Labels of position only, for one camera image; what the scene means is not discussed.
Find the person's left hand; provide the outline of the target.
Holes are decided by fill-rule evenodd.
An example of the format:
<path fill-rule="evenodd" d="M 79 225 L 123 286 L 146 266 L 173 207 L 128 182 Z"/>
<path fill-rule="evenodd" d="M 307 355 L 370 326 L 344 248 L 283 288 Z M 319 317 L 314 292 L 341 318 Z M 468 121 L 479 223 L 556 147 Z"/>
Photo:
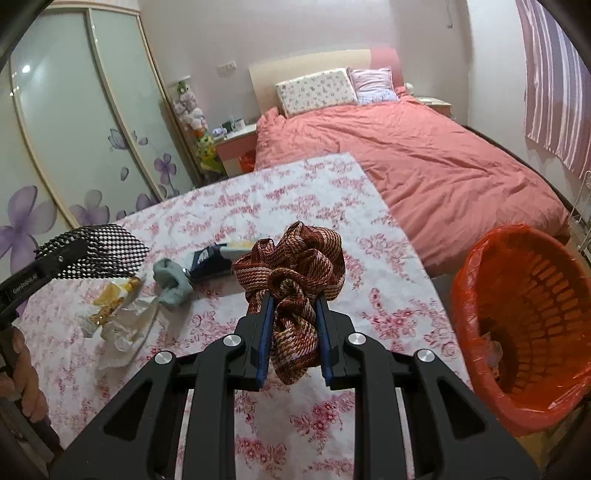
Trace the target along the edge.
<path fill-rule="evenodd" d="M 17 362 L 12 378 L 5 373 L 1 374 L 0 397 L 9 398 L 19 394 L 23 414 L 32 423 L 37 423 L 47 416 L 48 405 L 45 395 L 39 388 L 39 377 L 31 363 L 25 338 L 18 328 L 13 330 L 12 344 L 17 354 Z"/>

